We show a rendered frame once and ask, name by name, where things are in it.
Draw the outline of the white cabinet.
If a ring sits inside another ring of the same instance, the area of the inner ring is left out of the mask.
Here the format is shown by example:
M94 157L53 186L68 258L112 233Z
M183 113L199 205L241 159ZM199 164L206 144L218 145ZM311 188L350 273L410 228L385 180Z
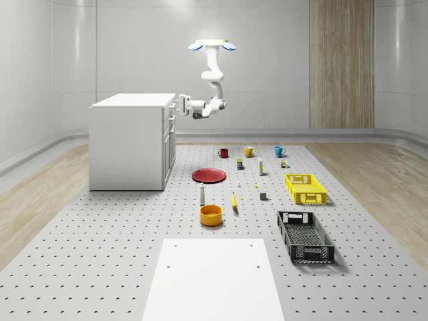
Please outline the white cabinet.
M93 104L89 117L89 188L162 191L175 156L163 109L173 93L117 94Z

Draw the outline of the white board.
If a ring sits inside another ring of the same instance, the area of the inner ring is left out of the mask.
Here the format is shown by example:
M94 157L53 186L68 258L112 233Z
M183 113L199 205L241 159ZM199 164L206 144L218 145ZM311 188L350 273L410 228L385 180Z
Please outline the white board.
M262 239L165 239L142 321L284 321Z

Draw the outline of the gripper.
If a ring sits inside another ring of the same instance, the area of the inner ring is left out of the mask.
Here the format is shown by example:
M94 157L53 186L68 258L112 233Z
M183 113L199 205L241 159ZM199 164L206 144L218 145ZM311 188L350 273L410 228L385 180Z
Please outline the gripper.
M187 116L191 107L191 97L186 94L179 94L177 100L175 100L170 106L170 111L174 115Z

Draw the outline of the yellow basket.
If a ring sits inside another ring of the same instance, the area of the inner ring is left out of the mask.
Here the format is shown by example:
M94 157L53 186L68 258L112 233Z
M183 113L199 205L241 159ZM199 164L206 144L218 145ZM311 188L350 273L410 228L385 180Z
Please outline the yellow basket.
M285 185L296 204L326 204L326 190L311 174L285 174Z

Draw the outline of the dark grey basket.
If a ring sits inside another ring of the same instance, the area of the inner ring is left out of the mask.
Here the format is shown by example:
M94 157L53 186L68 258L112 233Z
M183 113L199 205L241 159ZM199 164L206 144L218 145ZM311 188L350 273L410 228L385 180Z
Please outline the dark grey basket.
M315 214L277 211L277 217L280 233L292 261L297 263L334 261L334 244Z

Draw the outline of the red plate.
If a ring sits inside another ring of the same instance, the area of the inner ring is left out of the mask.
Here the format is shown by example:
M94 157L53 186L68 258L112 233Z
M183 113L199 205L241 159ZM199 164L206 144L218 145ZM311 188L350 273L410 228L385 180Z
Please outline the red plate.
M200 183L220 183L226 174L219 169L198 169L192 173L192 179Z

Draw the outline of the yellow bowl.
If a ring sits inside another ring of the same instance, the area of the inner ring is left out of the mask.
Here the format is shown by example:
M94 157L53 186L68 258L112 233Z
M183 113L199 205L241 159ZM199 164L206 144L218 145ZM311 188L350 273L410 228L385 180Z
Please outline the yellow bowl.
M222 223L222 208L218 205L204 205L200 208L200 222L206 226L216 226Z

